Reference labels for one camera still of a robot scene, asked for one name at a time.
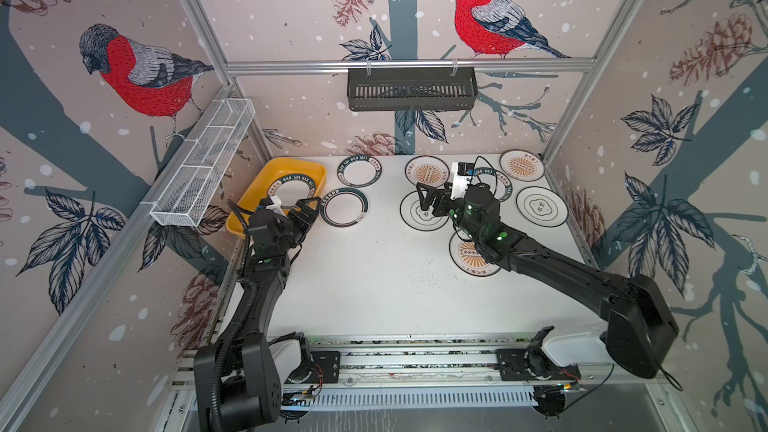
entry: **red-breasted bird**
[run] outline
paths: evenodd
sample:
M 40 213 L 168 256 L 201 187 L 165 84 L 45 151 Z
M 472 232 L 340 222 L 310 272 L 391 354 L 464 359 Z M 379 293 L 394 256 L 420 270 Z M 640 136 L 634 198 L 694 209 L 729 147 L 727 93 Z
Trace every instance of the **red-breasted bird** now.
M 481 53 L 505 57 L 511 50 L 540 49 L 555 57 L 567 57 L 550 47 L 511 0 L 456 0 L 456 33 L 464 43 Z
M 166 144 L 174 136 L 183 138 L 176 132 L 176 112 L 192 100 L 197 79 L 214 69 L 165 47 L 136 42 L 105 24 L 93 25 L 83 33 L 80 53 L 88 73 L 98 70 L 136 112 L 173 117 L 174 130 L 165 138 Z

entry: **yellow tray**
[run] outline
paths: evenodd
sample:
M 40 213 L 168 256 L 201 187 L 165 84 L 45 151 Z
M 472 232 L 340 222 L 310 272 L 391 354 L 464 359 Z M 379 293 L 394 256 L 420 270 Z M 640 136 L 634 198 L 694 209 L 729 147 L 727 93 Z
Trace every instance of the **yellow tray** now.
M 311 177 L 317 187 L 315 190 L 316 196 L 320 194 L 322 186 L 326 181 L 326 168 L 321 164 L 299 160 L 298 158 L 273 158 L 261 169 L 259 175 L 256 176 L 254 181 L 248 186 L 248 189 L 245 190 L 243 196 L 240 197 L 237 205 L 246 210 L 255 210 L 259 206 L 261 199 L 266 197 L 267 190 L 274 184 L 274 181 L 290 174 L 304 174 Z M 248 216 L 244 214 L 244 217 L 245 220 L 248 220 Z M 230 213 L 230 216 L 226 219 L 226 230 L 235 235 L 245 237 L 243 225 L 240 224 L 240 221 L 237 220 L 233 213 Z

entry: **bird head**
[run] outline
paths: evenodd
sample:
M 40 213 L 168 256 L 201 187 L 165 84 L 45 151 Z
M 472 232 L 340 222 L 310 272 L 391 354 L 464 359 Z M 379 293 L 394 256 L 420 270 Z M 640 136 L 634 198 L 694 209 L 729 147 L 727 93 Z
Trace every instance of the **bird head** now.
M 80 37 L 80 53 L 83 56 L 83 64 L 88 73 L 98 70 L 101 73 L 110 73 L 107 46 L 118 38 L 120 34 L 105 24 L 90 26 Z

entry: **black metal basket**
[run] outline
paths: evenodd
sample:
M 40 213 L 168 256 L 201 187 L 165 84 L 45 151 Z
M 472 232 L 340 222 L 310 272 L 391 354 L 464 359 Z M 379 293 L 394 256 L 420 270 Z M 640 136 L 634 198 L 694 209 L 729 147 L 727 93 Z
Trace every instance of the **black metal basket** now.
M 475 106 L 474 67 L 350 69 L 346 96 L 350 109 L 468 110 Z

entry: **white plate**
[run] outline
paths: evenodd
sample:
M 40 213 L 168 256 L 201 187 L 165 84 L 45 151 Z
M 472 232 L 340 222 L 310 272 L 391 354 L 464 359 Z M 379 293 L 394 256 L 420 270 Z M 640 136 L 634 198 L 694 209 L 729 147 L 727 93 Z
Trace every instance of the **white plate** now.
M 418 201 L 418 191 L 409 193 L 400 202 L 400 217 L 409 227 L 422 232 L 437 230 L 448 222 L 448 216 L 433 216 L 432 207 L 427 211 L 422 210 Z
M 480 256 L 480 253 L 475 250 L 475 243 L 464 242 L 456 232 L 451 236 L 448 250 L 451 251 L 453 263 L 464 272 L 475 275 L 475 277 L 487 277 L 502 270 L 499 265 L 488 264 Z
M 499 158 L 498 163 L 505 174 L 524 182 L 532 182 L 544 175 L 542 160 L 525 150 L 507 150 Z
M 312 177 L 304 174 L 289 174 L 272 182 L 267 189 L 268 196 L 280 197 L 283 210 L 291 210 L 300 198 L 312 198 L 317 192 L 317 185 Z
M 382 164 L 375 157 L 347 157 L 339 164 L 336 176 L 345 186 L 368 187 L 382 176 Z
M 475 169 L 475 177 L 478 178 L 478 182 L 488 184 L 492 191 L 496 191 L 494 197 L 499 202 L 504 202 L 512 197 L 512 181 L 501 170 L 495 170 L 495 175 L 496 178 L 494 178 L 494 168 L 478 167 Z
M 437 157 L 414 157 L 406 164 L 406 177 L 414 186 L 421 182 L 432 187 L 440 187 L 448 181 L 451 169 Z
M 328 192 L 320 202 L 320 216 L 329 226 L 351 227 L 368 214 L 368 197 L 352 187 Z
M 561 226 L 568 218 L 565 202 L 548 188 L 524 188 L 518 194 L 517 203 L 520 213 L 537 226 Z

